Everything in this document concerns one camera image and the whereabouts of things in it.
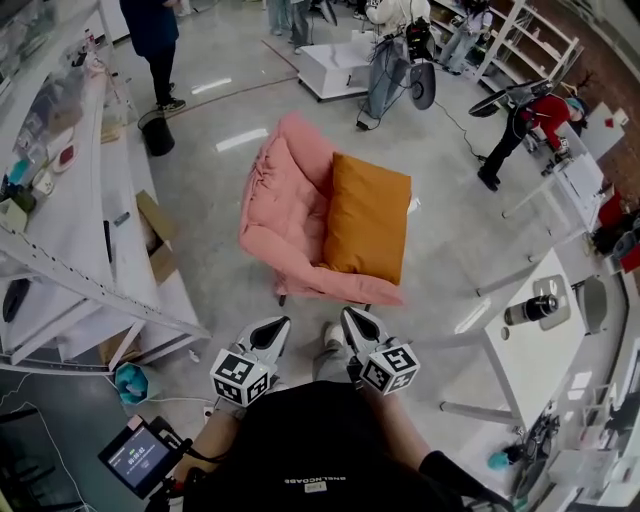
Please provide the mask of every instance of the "trash bin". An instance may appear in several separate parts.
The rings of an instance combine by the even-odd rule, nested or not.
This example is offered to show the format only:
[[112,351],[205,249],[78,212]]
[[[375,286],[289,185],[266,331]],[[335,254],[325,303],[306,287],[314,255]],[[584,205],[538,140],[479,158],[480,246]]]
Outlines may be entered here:
[[151,368],[125,363],[116,370],[115,385],[122,403],[136,405],[162,391],[159,375]]
[[162,110],[147,112],[138,121],[138,128],[152,156],[166,155],[176,144]]

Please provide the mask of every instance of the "person's arm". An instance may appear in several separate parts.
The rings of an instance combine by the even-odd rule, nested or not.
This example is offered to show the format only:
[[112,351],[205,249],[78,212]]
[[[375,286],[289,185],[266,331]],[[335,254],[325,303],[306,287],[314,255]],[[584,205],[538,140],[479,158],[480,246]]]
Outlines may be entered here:
[[393,2],[394,0],[382,0],[377,7],[368,7],[366,12],[369,21],[374,25],[382,25],[389,21],[393,14]]
[[[217,457],[226,453],[233,444],[240,422],[226,412],[215,410],[207,421],[207,424],[198,434],[193,443],[193,449],[205,457]],[[189,470],[193,467],[201,468],[206,473],[211,473],[218,467],[203,460],[194,459],[185,455],[176,466],[173,478],[178,482],[184,482]]]
[[431,448],[422,438],[396,394],[382,395],[365,384],[362,393],[373,409],[393,457],[418,471]]

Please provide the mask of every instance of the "handheld screen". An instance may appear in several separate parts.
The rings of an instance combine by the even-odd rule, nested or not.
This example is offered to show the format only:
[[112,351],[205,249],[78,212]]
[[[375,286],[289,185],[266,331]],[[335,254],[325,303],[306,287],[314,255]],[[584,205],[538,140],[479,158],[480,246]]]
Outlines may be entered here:
[[168,454],[169,449],[142,426],[109,459],[109,465],[127,484],[136,487]]

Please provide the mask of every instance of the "pink armchair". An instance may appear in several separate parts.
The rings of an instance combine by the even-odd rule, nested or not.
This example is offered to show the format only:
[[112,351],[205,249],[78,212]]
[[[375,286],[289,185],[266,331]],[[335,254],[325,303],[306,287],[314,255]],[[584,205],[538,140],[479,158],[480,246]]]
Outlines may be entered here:
[[318,266],[333,190],[334,151],[297,112],[278,122],[260,148],[245,188],[240,246],[275,269],[281,305],[288,294],[402,305],[400,289],[388,281]]

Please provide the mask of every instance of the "water bottle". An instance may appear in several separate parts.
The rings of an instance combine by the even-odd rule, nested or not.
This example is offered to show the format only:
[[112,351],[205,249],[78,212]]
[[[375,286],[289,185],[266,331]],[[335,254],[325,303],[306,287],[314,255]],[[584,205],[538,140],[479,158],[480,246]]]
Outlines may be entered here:
[[558,311],[558,299],[556,296],[540,295],[507,308],[504,312],[504,321],[507,325],[537,322],[556,311]]

